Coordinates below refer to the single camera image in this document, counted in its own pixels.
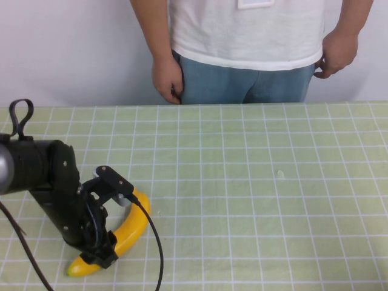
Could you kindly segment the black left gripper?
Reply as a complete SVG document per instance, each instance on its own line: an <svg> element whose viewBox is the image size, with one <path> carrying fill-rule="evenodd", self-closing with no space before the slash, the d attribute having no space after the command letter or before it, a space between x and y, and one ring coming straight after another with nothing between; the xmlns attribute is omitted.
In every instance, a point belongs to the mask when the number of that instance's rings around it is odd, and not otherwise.
<svg viewBox="0 0 388 291"><path fill-rule="evenodd" d="M106 231L104 206L79 187L34 189L30 193L60 232L64 241L81 251L87 264L109 268L117 259L115 234Z"/></svg>

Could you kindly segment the person's right hand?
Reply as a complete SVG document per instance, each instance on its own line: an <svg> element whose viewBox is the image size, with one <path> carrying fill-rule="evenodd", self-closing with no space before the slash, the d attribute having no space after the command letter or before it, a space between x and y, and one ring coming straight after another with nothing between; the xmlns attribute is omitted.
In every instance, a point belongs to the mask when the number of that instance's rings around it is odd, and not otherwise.
<svg viewBox="0 0 388 291"><path fill-rule="evenodd" d="M181 103L182 70L172 54L153 59L152 81L155 89L167 102L176 105Z"/></svg>

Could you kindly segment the person's left hand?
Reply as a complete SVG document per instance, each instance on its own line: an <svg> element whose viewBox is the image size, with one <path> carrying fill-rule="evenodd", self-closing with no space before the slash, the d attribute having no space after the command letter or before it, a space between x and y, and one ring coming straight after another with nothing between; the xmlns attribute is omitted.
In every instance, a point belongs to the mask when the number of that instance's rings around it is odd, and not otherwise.
<svg viewBox="0 0 388 291"><path fill-rule="evenodd" d="M315 64L319 72L313 75L319 79L329 78L353 63L357 52L358 35L334 29L323 39L323 55Z"/></svg>

